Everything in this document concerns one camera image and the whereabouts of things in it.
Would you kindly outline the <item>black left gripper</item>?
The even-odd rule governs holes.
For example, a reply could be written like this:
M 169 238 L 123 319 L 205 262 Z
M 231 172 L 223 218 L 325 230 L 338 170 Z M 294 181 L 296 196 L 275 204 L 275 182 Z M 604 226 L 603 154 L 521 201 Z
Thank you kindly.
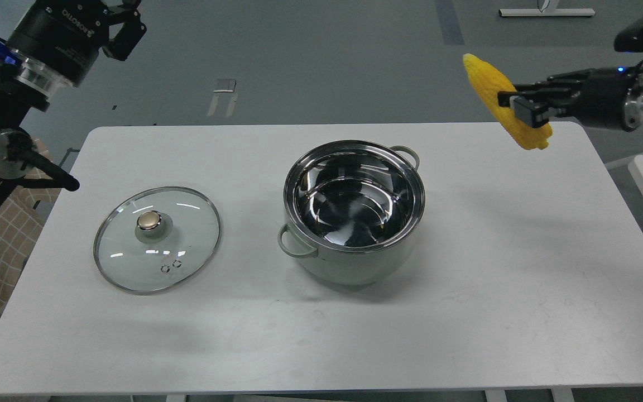
M 109 27 L 116 25 L 122 26 L 109 39 Z M 138 7 L 109 7 L 102 1 L 36 1 L 7 39 L 7 46 L 79 87 L 100 48 L 105 56 L 126 61 L 145 33 Z

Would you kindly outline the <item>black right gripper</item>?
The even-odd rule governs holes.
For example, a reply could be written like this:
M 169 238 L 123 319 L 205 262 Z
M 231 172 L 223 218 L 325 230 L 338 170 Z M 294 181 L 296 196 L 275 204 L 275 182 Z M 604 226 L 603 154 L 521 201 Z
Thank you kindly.
M 500 91 L 497 102 L 534 129 L 557 116 L 575 118 L 585 127 L 631 132 L 641 117 L 627 103 L 639 91 L 642 73 L 642 67 L 602 67 L 554 74 L 544 81 L 516 84 L 515 91 Z M 570 94 L 559 97 L 554 107 L 550 97 L 557 88 L 567 88 Z

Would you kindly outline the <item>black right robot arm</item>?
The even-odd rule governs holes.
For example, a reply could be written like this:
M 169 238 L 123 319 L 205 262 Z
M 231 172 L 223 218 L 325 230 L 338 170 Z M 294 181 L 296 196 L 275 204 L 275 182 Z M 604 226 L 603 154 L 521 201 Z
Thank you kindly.
M 615 36 L 614 49 L 643 54 L 643 15 Z M 534 129 L 551 118 L 574 118 L 589 128 L 631 132 L 643 122 L 643 58 L 629 66 L 554 74 L 491 99 Z

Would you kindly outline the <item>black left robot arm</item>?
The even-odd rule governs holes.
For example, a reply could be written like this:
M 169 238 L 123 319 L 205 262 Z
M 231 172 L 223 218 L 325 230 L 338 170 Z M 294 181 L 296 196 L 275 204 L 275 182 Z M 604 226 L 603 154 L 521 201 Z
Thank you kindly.
M 39 153 L 21 127 L 61 87 L 78 87 L 102 52 L 125 61 L 146 33 L 140 2 L 36 1 L 0 38 L 0 207 L 16 188 L 64 189 L 79 181 Z

